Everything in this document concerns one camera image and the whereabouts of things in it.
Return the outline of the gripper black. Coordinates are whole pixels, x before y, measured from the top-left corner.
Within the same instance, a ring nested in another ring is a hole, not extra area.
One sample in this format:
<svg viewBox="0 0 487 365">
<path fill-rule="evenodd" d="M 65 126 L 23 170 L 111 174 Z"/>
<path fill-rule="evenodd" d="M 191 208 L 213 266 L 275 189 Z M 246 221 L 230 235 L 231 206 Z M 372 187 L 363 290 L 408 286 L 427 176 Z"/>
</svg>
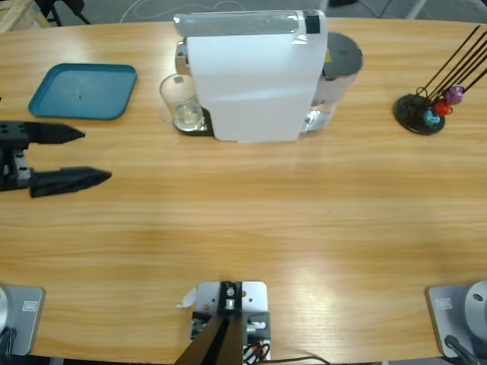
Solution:
<svg viewBox="0 0 487 365">
<path fill-rule="evenodd" d="M 105 182 L 112 173 L 93 167 L 31 172 L 24 156 L 30 143 L 64 144 L 84 136 L 62 123 L 1 121 L 1 190 L 29 189 L 31 198 L 39 198 L 78 192 Z"/>
</svg>

